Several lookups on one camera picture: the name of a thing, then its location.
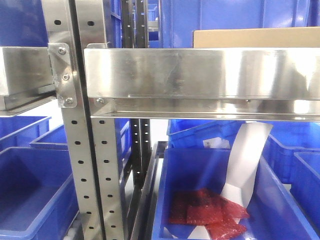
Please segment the cardboard box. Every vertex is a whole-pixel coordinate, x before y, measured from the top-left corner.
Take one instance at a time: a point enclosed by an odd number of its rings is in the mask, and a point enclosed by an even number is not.
[[[194,48],[319,48],[320,27],[196,30]]]

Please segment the metal upright post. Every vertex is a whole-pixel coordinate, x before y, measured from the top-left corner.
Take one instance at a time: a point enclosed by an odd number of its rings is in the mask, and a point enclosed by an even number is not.
[[[108,48],[115,46],[110,1],[75,0],[75,5],[81,48],[85,49],[89,44],[101,43],[106,44]],[[133,34],[133,24],[129,13],[127,16],[127,38],[124,38],[123,41],[130,42],[133,39],[130,35]],[[99,108],[104,103],[104,99],[99,98],[90,103],[90,110]],[[124,169],[117,154],[117,138],[120,136],[117,135],[115,119],[92,118],[91,122],[105,229],[104,236],[107,240],[127,240],[129,236],[128,207],[126,205],[125,180],[123,180]]]
[[[135,46],[137,48],[148,48],[148,0],[135,2]],[[151,156],[151,136],[149,119],[132,119],[132,168],[135,183],[141,187],[147,174]]]
[[[100,188],[73,0],[42,0],[85,240],[105,240]]]
[[[135,44],[139,49],[148,47],[148,0],[135,1]]]
[[[122,47],[133,48],[135,45],[135,21],[132,0],[121,0]]]

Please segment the white paper sheet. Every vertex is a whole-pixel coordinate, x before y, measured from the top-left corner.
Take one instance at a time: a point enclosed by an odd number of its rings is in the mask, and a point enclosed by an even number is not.
[[[272,129],[271,124],[250,122],[241,125],[236,135],[221,195],[247,208],[255,186],[262,150]],[[197,226],[188,239],[210,239],[204,226]]]

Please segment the bolt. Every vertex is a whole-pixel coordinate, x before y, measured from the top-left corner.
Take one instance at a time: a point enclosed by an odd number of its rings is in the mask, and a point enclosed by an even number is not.
[[[58,48],[58,53],[61,54],[61,55],[65,55],[66,54],[66,49],[61,46],[61,47]]]
[[[68,81],[70,79],[70,75],[66,73],[62,76],[62,79]]]
[[[96,102],[97,102],[98,104],[104,104],[104,103],[105,103],[105,100],[104,100],[103,98],[99,97],[99,98],[96,100]]]
[[[74,100],[72,99],[72,97],[68,97],[68,98],[65,100],[65,102],[66,102],[67,104],[73,104],[73,103],[74,103]]]

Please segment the blue storage crate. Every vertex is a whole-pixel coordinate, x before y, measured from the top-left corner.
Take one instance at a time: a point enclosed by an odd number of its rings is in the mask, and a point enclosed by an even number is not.
[[[320,152],[320,126],[314,122],[266,121],[273,128],[262,155],[283,184],[295,178],[294,153]]]
[[[320,0],[310,0],[308,27],[320,26]]]
[[[30,142],[49,130],[44,116],[0,117],[0,151],[9,147],[29,147]]]
[[[222,149],[178,149],[165,151],[153,223],[152,240],[172,239],[165,228],[186,240],[195,226],[169,224],[171,199],[176,191],[209,188],[220,193],[226,180],[230,151]],[[255,186],[247,208],[250,218],[245,238],[235,240],[318,240],[319,237],[294,199],[263,157],[257,168]]]
[[[68,151],[8,148],[0,176],[0,239],[62,240],[78,212]]]
[[[117,151],[119,159],[127,159],[131,153],[131,128],[128,118],[115,119]]]
[[[158,49],[160,48],[160,42],[158,40],[151,40],[149,41],[149,48],[151,49]]]
[[[148,4],[148,21],[156,21],[158,18],[158,4]]]
[[[131,149],[130,120],[128,118],[115,119],[115,128],[117,133],[118,157],[121,159],[127,158],[128,152]],[[60,125],[46,132],[33,140],[30,146],[33,148],[67,150],[68,144],[65,127]]]
[[[67,150],[67,137],[63,125],[52,129],[30,143],[33,148]]]
[[[204,148],[205,140],[220,137],[234,144],[245,121],[234,120],[169,120],[167,135],[169,148]]]
[[[192,48],[193,31],[307,26],[310,0],[160,0],[162,48]]]
[[[0,0],[0,46],[48,46],[41,0]]]
[[[291,193],[320,233],[320,153],[296,152]]]
[[[111,0],[111,24],[113,29],[113,48],[122,48],[121,0]]]

